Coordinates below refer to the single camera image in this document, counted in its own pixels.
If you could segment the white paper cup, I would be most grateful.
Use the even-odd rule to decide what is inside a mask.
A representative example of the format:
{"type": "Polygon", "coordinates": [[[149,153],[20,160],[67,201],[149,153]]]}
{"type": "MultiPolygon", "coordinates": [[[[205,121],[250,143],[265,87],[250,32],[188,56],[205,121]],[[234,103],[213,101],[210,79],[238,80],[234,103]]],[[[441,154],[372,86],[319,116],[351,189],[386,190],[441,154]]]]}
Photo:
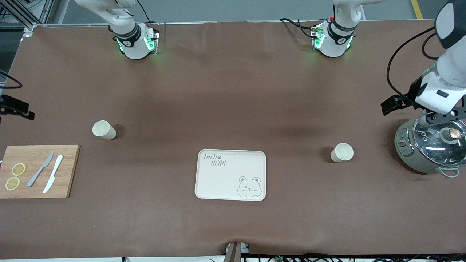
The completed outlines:
{"type": "Polygon", "coordinates": [[[337,144],[331,151],[331,160],[336,163],[349,161],[353,156],[353,148],[346,143],[337,144]]]}
{"type": "Polygon", "coordinates": [[[112,140],[117,133],[113,126],[104,120],[97,121],[92,127],[92,133],[102,139],[112,140]]]}

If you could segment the bamboo cutting board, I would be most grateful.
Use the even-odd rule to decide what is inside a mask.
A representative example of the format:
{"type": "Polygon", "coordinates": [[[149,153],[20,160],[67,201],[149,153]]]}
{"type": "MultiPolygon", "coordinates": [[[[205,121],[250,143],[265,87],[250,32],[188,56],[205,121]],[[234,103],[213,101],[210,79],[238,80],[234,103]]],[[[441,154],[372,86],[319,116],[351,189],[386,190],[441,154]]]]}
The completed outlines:
{"type": "Polygon", "coordinates": [[[39,199],[39,198],[68,198],[80,151],[79,145],[28,145],[7,146],[0,168],[0,199],[39,199]],[[43,169],[34,185],[26,184],[33,177],[39,167],[44,163],[48,155],[54,151],[50,164],[43,169]],[[57,172],[56,179],[49,191],[43,194],[50,174],[53,170],[58,155],[63,155],[57,172]],[[12,167],[17,163],[24,163],[27,167],[25,173],[13,176],[12,167]],[[19,177],[21,183],[13,191],[7,191],[5,183],[10,177],[19,177]]]}

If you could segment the grey-green electric cooking pot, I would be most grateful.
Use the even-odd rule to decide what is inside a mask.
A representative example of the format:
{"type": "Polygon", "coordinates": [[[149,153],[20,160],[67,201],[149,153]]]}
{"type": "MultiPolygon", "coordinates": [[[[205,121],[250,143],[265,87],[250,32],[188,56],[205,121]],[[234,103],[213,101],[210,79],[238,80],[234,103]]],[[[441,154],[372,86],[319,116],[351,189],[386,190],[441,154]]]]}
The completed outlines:
{"type": "Polygon", "coordinates": [[[394,136],[394,146],[400,159],[411,169],[423,174],[441,174],[446,178],[456,178],[459,176],[459,168],[447,168],[439,166],[426,158],[418,149],[414,139],[414,124],[417,119],[414,118],[401,125],[394,136]]]}

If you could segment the glass pot lid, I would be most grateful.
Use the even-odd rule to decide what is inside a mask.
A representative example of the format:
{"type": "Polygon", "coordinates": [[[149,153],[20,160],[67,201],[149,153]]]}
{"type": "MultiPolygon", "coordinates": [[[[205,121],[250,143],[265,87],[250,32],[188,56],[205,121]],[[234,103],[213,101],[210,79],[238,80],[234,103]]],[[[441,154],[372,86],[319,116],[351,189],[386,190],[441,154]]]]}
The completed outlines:
{"type": "Polygon", "coordinates": [[[466,124],[463,121],[429,126],[417,119],[413,134],[420,152],[433,163],[447,168],[466,164],[466,124]]]}

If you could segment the grey plastic knife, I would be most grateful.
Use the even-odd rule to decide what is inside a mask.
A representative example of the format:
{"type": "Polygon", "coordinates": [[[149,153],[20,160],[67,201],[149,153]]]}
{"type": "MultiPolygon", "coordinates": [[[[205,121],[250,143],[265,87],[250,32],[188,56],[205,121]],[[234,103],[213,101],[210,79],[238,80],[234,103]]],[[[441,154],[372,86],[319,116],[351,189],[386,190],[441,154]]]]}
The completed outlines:
{"type": "Polygon", "coordinates": [[[51,151],[51,153],[48,155],[48,157],[45,159],[44,163],[39,167],[39,169],[36,171],[36,173],[33,175],[32,178],[28,181],[26,184],[27,187],[31,187],[34,185],[35,181],[37,178],[40,176],[40,173],[43,171],[44,168],[46,168],[50,162],[52,161],[54,156],[54,151],[51,151]]]}

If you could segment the white plastic knife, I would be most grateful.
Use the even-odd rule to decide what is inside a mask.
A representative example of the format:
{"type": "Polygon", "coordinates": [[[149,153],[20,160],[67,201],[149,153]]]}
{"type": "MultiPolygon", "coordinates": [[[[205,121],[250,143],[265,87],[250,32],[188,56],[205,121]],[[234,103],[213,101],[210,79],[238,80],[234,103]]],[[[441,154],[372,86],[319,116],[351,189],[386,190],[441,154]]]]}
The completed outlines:
{"type": "Polygon", "coordinates": [[[53,185],[53,183],[55,182],[55,179],[56,179],[55,175],[56,175],[56,172],[57,172],[61,162],[63,161],[63,157],[64,157],[63,155],[58,155],[57,156],[57,159],[55,161],[54,167],[53,167],[52,172],[50,174],[49,180],[48,180],[44,190],[42,191],[43,194],[46,194],[49,191],[49,189],[51,188],[51,186],[53,185]]]}

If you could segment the cream bear print tray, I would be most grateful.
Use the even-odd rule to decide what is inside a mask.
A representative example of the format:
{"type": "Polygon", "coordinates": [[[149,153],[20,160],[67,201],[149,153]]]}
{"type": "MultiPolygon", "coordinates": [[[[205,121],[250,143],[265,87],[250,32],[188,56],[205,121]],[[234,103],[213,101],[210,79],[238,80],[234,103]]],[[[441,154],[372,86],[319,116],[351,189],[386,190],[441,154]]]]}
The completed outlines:
{"type": "Polygon", "coordinates": [[[266,197],[266,154],[262,151],[202,149],[194,189],[200,199],[262,201],[266,197]]]}

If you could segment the aluminium extrusion frame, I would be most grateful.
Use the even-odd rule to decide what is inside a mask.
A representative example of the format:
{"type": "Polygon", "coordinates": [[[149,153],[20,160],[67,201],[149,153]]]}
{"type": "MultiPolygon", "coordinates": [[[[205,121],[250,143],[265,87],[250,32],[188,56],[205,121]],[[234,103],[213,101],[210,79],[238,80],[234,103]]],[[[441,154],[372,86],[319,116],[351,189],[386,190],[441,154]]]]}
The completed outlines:
{"type": "Polygon", "coordinates": [[[33,32],[37,25],[60,24],[70,0],[0,0],[0,32],[33,32]]]}

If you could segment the metal table edge rail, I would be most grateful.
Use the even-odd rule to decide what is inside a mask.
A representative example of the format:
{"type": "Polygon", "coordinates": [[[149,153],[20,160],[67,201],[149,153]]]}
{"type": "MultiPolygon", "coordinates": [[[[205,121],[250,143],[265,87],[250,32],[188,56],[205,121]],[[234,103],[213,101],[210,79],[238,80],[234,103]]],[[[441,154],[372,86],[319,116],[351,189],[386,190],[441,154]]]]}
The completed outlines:
{"type": "MultiPolygon", "coordinates": [[[[161,22],[136,22],[145,25],[167,25],[166,23],[161,22]]],[[[72,23],[72,24],[63,24],[63,23],[47,23],[47,24],[36,24],[35,27],[44,27],[44,28],[94,28],[94,27],[106,27],[107,23],[72,23]]]]}

